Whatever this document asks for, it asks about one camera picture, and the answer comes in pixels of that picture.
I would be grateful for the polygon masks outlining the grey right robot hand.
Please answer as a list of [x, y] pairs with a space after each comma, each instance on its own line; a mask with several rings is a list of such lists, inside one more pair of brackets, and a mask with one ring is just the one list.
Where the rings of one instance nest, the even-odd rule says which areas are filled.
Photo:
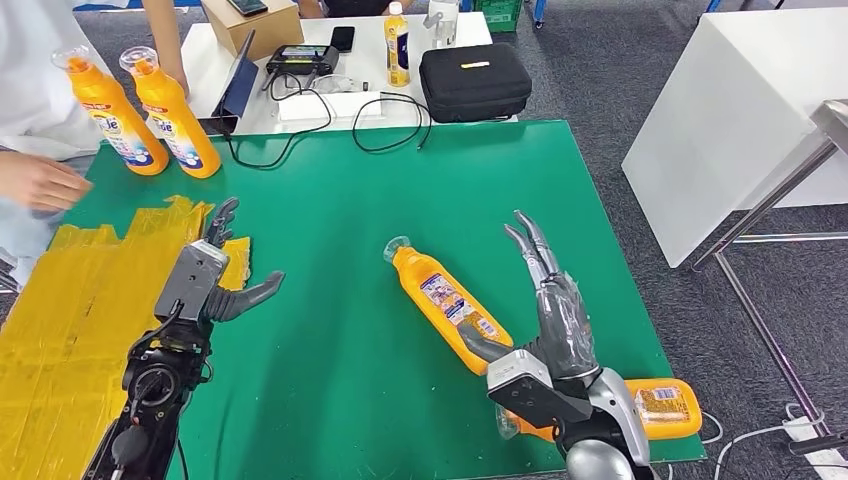
[[601, 373], [589, 315], [576, 281], [560, 267], [543, 230], [521, 210], [513, 212], [522, 226], [504, 226], [524, 260], [533, 284], [538, 334], [518, 347], [547, 366], [556, 382], [590, 385]]

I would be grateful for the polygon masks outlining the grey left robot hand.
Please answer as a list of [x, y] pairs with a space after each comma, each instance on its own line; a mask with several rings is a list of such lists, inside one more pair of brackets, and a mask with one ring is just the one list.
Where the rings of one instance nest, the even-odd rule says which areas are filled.
[[[239, 200], [236, 197], [227, 199], [212, 218], [203, 240], [218, 250], [223, 250], [225, 242], [233, 235], [229, 224], [234, 220], [235, 210], [238, 206]], [[237, 318], [245, 311], [274, 296], [285, 276], [286, 274], [282, 271], [273, 271], [262, 284], [240, 291], [215, 285], [207, 296], [201, 310], [200, 319], [224, 323]]]

